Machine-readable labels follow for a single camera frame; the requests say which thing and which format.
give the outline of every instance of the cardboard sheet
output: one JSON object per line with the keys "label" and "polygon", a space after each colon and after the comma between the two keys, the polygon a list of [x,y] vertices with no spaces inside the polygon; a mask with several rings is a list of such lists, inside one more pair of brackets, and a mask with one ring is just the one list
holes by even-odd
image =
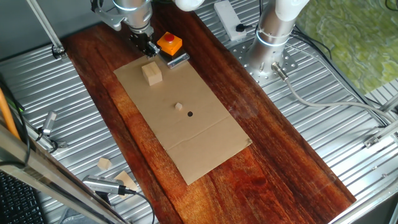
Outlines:
{"label": "cardboard sheet", "polygon": [[[163,81],[149,86],[141,67],[153,61]],[[250,138],[188,62],[169,69],[158,57],[141,57],[114,73],[187,184],[250,145]],[[182,104],[180,111],[176,103]]]}

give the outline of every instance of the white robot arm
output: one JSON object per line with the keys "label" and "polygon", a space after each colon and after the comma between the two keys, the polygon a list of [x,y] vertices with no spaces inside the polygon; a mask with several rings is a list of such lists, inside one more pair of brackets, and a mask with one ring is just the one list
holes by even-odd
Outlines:
{"label": "white robot arm", "polygon": [[301,10],[310,0],[277,0],[275,12],[282,21],[296,19]]}
{"label": "white robot arm", "polygon": [[173,0],[173,1],[175,2],[175,5],[179,9],[185,12],[189,12],[197,9],[200,5],[202,5],[202,3],[205,0]]}

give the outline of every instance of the dark wooden tabletop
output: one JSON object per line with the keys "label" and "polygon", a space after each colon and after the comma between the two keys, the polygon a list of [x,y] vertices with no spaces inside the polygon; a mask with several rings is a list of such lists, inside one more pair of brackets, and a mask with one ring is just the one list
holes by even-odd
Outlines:
{"label": "dark wooden tabletop", "polygon": [[355,198],[194,14],[155,5],[156,37],[183,39],[189,62],[253,143],[187,186],[113,71],[142,56],[104,24],[63,40],[161,223],[328,223]]}

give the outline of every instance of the aluminum base plate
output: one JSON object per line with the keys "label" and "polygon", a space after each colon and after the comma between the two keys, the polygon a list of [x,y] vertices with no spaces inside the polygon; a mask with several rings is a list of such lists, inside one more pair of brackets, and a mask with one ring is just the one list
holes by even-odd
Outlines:
{"label": "aluminum base plate", "polygon": [[[260,85],[263,86],[266,83],[269,83],[277,78],[279,78],[276,72],[273,73],[266,73],[266,72],[259,72],[258,70],[252,69],[248,67],[248,63],[246,61],[246,53],[249,50],[253,40],[249,40],[243,42],[242,44],[236,45],[231,47],[229,51],[241,62],[243,67],[249,72],[249,74],[255,79],[255,81]],[[291,73],[297,69],[297,63],[295,60],[284,50],[284,62],[281,65],[283,71],[286,73]]]}

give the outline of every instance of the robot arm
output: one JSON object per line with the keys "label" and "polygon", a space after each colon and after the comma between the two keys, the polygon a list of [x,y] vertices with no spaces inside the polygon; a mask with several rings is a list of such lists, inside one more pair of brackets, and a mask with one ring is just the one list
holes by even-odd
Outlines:
{"label": "robot arm", "polygon": [[[159,48],[152,43],[154,29],[150,26],[152,6],[150,0],[113,0],[117,14],[110,14],[102,10],[104,0],[92,0],[91,10],[101,20],[116,31],[121,30],[121,22],[127,24],[132,32],[131,40],[138,49],[148,57],[159,53]],[[204,0],[173,0],[183,11],[192,11],[198,8]]]}
{"label": "robot arm", "polygon": [[278,0],[275,4],[275,12],[282,21],[295,19],[310,0]]}
{"label": "robot arm", "polygon": [[282,65],[284,49],[297,16],[309,0],[270,0],[261,14],[246,60],[256,75],[269,76],[272,64]]}

